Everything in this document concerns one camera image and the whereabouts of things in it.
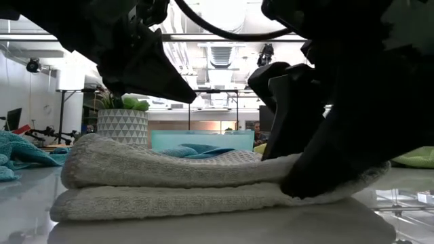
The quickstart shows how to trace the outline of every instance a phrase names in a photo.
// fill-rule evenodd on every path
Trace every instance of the teal box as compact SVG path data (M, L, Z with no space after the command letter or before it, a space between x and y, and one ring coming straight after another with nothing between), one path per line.
M253 150L254 131L162 131L151 132L153 150L171 149L180 144L203 144L236 150Z

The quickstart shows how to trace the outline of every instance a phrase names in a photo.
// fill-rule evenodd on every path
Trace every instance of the reflective tabletop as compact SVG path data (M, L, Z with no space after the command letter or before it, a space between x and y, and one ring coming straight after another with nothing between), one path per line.
M0 183L0 243L434 243L434 170L392 169L329 205L57 224L49 210L65 190L60 170L23 170Z

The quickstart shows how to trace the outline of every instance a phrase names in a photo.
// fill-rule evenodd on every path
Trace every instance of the monitor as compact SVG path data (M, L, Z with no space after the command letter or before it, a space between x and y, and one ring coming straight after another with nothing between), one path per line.
M20 127L21 108L7 112L5 130L14 131Z

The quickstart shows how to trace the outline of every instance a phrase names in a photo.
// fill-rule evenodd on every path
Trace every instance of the teal towel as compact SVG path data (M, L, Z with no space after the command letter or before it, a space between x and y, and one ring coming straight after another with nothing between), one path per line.
M71 151L71 148L56 148L50 154L51 155L68 154L70 151Z
M208 159L217 157L223 153L234 150L233 148L219 148L217 146L203 145L203 144L181 144L175 148L159 150L166 156L186 158L186 159Z
M19 135L0 131L0 182L17 180L18 169L63 166L67 157L64 151L49 155Z

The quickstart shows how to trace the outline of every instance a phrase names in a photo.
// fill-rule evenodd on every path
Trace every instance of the white planter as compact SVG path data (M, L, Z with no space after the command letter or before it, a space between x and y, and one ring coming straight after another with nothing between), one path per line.
M97 134L124 144L148 145L148 114L130 109L98 111Z

